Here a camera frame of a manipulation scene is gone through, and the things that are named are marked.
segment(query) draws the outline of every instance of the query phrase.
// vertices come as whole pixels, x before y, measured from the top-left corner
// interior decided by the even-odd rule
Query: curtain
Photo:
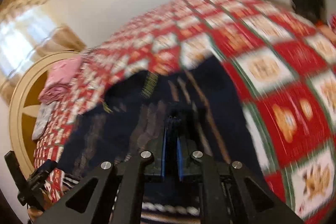
[[[85,44],[53,13],[48,0],[4,0],[0,5],[0,94],[9,104],[16,84],[40,58]]]

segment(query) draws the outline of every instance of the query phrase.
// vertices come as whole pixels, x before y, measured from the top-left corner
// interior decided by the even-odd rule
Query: bed
[[[41,90],[46,75],[28,71],[10,113],[25,176],[60,158],[76,115],[110,85],[140,69],[167,74],[212,54],[236,86],[268,185],[306,223],[318,223],[335,202],[336,48],[311,22],[264,0],[173,0],[133,18],[85,59],[36,144],[20,128],[34,124],[22,113],[38,103],[29,89]],[[63,195],[63,176],[56,169],[46,181],[53,202]]]

